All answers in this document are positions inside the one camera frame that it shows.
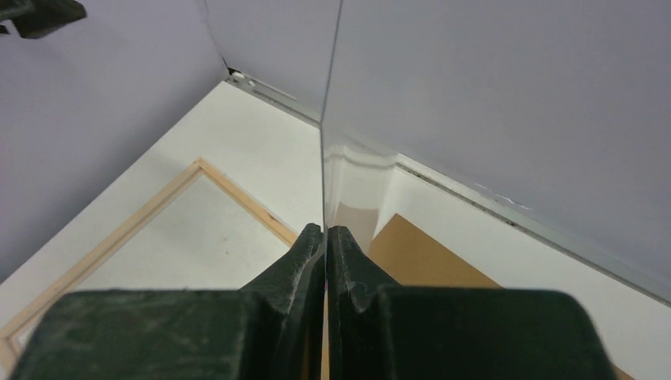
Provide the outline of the clear glass pane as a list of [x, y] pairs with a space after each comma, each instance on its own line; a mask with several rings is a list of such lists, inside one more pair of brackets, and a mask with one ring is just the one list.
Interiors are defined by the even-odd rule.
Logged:
[[375, 296], [392, 280], [368, 253], [396, 160], [369, 131], [374, 100], [355, 51], [365, 30], [356, 4], [339, 2], [321, 121], [328, 361], [332, 379], [382, 379]]

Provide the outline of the white wooden picture frame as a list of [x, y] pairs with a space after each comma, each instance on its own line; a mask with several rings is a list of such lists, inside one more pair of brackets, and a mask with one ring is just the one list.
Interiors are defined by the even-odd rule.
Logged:
[[207, 177], [217, 185], [280, 241], [288, 246], [295, 242], [296, 232], [277, 219], [266, 207], [253, 199], [243, 188], [237, 186], [222, 171], [207, 160], [198, 158], [2, 326], [1, 368], [7, 374], [12, 370], [24, 349], [19, 342], [19, 336], [36, 324], [59, 297], [89, 277], [201, 176]]

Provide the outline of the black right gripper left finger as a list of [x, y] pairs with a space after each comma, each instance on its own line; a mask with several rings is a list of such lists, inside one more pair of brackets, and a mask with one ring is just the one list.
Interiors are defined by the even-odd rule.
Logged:
[[78, 291], [42, 317], [13, 379], [318, 379], [323, 234], [231, 290]]

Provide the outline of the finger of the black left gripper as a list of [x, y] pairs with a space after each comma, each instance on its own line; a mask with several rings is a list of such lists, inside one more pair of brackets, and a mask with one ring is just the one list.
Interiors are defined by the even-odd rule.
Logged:
[[13, 24], [22, 39], [37, 40], [87, 17], [73, 0], [1, 0], [1, 22]]

